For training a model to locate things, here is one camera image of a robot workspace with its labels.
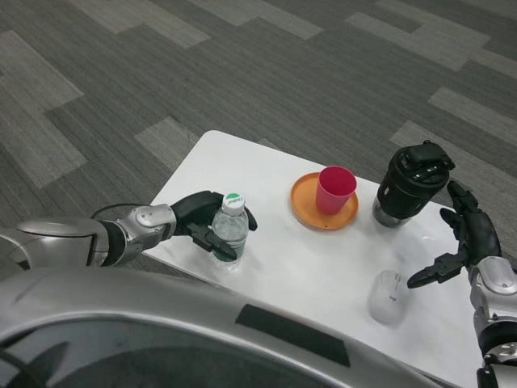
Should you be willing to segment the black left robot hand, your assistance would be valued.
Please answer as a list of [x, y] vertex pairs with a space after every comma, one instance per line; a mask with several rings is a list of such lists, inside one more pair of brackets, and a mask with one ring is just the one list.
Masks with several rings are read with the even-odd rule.
[[221, 262], [239, 260], [248, 233], [258, 228], [243, 196], [236, 192], [197, 192], [171, 205], [171, 209], [176, 216], [173, 235], [190, 237]]

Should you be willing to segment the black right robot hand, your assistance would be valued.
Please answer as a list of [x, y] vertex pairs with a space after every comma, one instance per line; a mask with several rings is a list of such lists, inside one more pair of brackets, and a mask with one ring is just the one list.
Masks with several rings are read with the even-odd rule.
[[479, 264], [484, 258], [500, 256], [502, 249], [494, 224], [487, 213], [478, 207], [476, 197], [456, 181], [447, 185], [453, 209], [439, 211], [458, 242], [457, 253], [445, 253], [434, 263], [415, 273], [408, 281], [409, 289], [437, 282], [444, 283], [460, 274], [462, 268]]

